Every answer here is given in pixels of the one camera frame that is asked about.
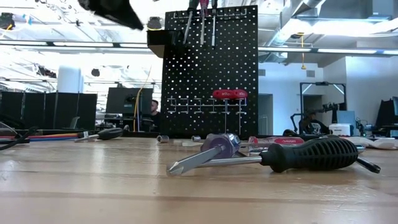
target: wooden table surface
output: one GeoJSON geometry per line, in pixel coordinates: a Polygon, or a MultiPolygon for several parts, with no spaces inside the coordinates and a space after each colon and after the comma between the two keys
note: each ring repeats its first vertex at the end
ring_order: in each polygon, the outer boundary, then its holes
{"type": "Polygon", "coordinates": [[[0,222],[397,223],[398,152],[368,150],[382,167],[272,173],[257,164],[167,177],[199,151],[155,139],[33,142],[0,152],[0,222]]]}

